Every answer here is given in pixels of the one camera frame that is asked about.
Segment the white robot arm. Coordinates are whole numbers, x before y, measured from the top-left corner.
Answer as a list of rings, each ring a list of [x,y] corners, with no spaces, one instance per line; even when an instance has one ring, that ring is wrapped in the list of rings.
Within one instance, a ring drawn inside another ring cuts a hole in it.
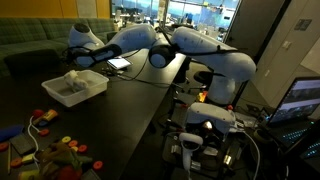
[[[249,55],[187,27],[179,27],[160,40],[151,25],[137,24],[120,30],[104,43],[90,27],[76,23],[70,29],[68,46],[82,67],[146,49],[150,64],[164,68],[176,55],[183,54],[214,71],[207,98],[218,104],[229,103],[235,84],[250,80],[256,72],[256,64]]]

